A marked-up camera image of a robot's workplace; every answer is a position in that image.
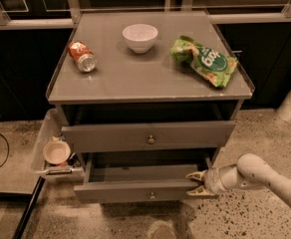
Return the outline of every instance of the white bowl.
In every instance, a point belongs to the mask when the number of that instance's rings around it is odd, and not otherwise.
[[[49,163],[61,164],[69,158],[71,151],[65,141],[52,140],[45,145],[43,154]]]
[[[147,52],[155,43],[157,28],[147,24],[135,24],[126,27],[123,35],[127,45],[136,53]]]

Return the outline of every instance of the concrete floor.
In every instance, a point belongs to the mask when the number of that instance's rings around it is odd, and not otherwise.
[[[215,162],[233,163],[243,153],[263,157],[291,178],[291,120],[273,110],[240,111],[237,126]],[[31,192],[31,151],[40,121],[0,123],[10,155],[0,168],[0,190]],[[0,138],[0,163],[6,154]],[[233,190],[217,199],[179,202],[83,204],[78,182],[46,183],[23,238],[290,238],[291,209],[268,189]],[[0,238],[11,238],[23,205],[0,203]]]

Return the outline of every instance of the black cabinet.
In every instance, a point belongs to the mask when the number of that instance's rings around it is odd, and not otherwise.
[[[72,29],[0,31],[2,120],[40,120],[45,93]]]
[[[219,25],[255,85],[243,108],[278,108],[291,89],[291,23]]]

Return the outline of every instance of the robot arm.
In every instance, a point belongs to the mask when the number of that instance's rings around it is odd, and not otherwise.
[[[187,191],[189,195],[218,195],[234,188],[258,189],[266,186],[291,207],[291,179],[276,172],[254,154],[244,154],[236,164],[194,172],[187,178],[202,182],[198,188]]]

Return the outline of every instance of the red and white can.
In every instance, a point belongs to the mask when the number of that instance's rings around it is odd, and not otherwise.
[[[94,53],[82,42],[72,42],[68,47],[69,55],[75,60],[80,72],[91,72],[97,65]]]

